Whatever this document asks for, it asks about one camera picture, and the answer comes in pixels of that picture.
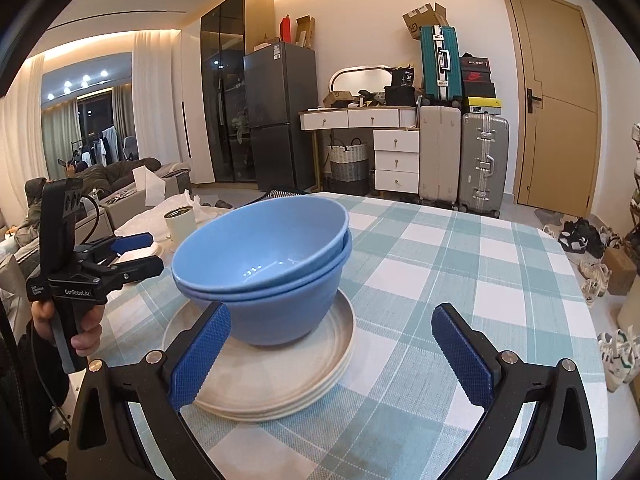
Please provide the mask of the person's left hand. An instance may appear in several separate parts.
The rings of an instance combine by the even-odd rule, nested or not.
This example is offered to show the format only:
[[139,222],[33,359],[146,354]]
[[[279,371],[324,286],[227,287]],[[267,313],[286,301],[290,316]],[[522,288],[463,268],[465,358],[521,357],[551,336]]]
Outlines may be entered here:
[[[102,318],[105,307],[96,304],[87,310],[82,318],[75,321],[77,334],[70,340],[78,356],[90,356],[99,349],[102,334]],[[32,303],[32,325],[40,338],[54,344],[51,321],[55,316],[52,301],[34,301]]]

